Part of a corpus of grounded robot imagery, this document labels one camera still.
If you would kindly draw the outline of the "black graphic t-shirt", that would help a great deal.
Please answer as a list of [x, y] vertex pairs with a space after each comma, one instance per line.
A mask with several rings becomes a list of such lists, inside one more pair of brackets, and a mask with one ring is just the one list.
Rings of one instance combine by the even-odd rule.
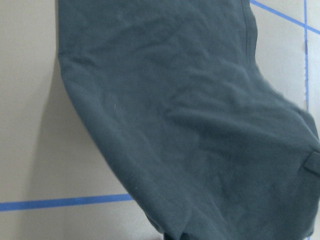
[[312, 116], [256, 64], [247, 0], [61, 0], [61, 77], [166, 240], [303, 240], [320, 200]]

